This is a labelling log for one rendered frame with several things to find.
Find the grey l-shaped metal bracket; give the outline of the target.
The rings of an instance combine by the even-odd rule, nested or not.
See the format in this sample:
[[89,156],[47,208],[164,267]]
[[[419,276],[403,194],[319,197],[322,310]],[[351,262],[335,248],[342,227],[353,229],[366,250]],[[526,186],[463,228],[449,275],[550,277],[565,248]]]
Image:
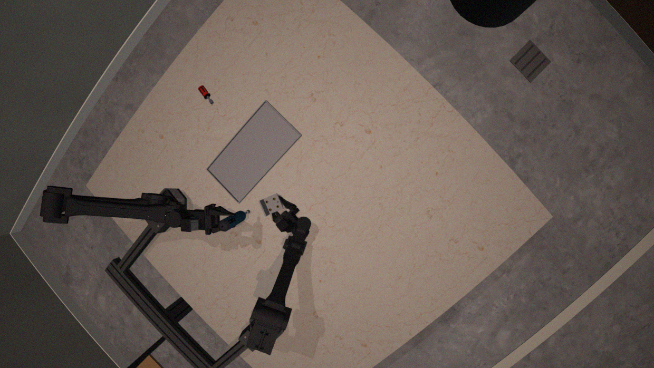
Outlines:
[[[273,197],[275,197],[275,200],[273,200]],[[268,201],[268,203],[266,204],[265,201]],[[264,199],[262,199],[262,200],[260,200],[258,202],[259,202],[259,204],[261,204],[261,208],[262,208],[262,211],[263,211],[265,217],[268,216],[269,214],[272,214],[272,213],[274,213],[276,211],[279,211],[279,210],[281,210],[283,208],[277,193],[274,194],[274,195],[271,195],[269,197],[265,197]],[[279,206],[278,208],[277,208],[277,205]],[[271,208],[272,211],[269,211],[268,210],[269,208]]]

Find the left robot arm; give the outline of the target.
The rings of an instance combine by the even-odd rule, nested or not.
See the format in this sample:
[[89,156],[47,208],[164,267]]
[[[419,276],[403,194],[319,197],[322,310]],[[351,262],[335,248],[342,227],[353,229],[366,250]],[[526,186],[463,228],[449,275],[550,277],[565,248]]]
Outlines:
[[68,224],[70,216],[87,215],[151,220],[181,227],[186,232],[205,230],[205,211],[186,210],[170,190],[162,194],[142,193],[136,199],[78,196],[72,195],[72,190],[56,186],[43,190],[40,212],[43,222]]

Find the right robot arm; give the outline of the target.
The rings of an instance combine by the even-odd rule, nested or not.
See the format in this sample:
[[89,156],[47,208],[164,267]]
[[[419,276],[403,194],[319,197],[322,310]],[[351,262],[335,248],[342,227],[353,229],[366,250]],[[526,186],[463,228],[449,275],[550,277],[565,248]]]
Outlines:
[[[288,220],[289,219],[289,220]],[[273,290],[266,299],[258,298],[254,306],[251,319],[252,328],[246,343],[247,348],[261,351],[271,355],[277,335],[281,330],[286,330],[288,321],[291,317],[291,308],[285,306],[285,297],[295,269],[295,265],[303,256],[307,246],[307,238],[310,233],[311,221],[307,217],[296,217],[295,213],[290,213],[287,217],[280,215],[275,220],[276,226],[281,232],[291,232],[284,241],[285,250],[283,264],[274,284]],[[297,230],[297,231],[296,231]],[[296,263],[296,264],[295,264]],[[264,332],[263,332],[264,331]]]

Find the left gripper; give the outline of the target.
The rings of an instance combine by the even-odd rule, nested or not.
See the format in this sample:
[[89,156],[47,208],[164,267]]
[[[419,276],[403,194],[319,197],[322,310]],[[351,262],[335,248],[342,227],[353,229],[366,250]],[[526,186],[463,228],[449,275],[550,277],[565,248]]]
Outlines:
[[[204,207],[205,211],[205,234],[210,235],[221,231],[218,227],[220,216],[234,216],[235,214],[216,204]],[[220,212],[221,211],[221,212]]]

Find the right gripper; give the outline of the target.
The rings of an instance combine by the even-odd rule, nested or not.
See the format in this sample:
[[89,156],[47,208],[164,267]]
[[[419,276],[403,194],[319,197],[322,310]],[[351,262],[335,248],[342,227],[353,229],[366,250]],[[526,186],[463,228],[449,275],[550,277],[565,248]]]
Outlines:
[[[290,211],[284,211],[281,213],[284,217],[287,217],[290,213],[298,213],[300,211],[295,204],[292,204],[291,202],[288,202],[284,200],[283,197],[279,196],[279,199],[281,200],[282,204],[285,206],[285,208],[289,208]],[[280,216],[278,212],[272,213],[273,221],[275,222],[276,218]],[[276,222],[275,222],[276,223]]]

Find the red-handled nut driver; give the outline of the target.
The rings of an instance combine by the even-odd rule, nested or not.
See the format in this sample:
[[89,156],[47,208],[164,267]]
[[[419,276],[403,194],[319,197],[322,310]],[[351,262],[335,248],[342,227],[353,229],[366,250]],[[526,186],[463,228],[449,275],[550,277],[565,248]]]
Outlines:
[[207,90],[206,90],[206,88],[204,87],[204,85],[200,85],[200,87],[198,88],[198,90],[199,90],[200,93],[204,96],[204,99],[209,99],[209,102],[210,102],[211,104],[214,103],[214,102],[212,101],[212,99],[209,98],[209,97],[210,97],[210,93],[207,92]]

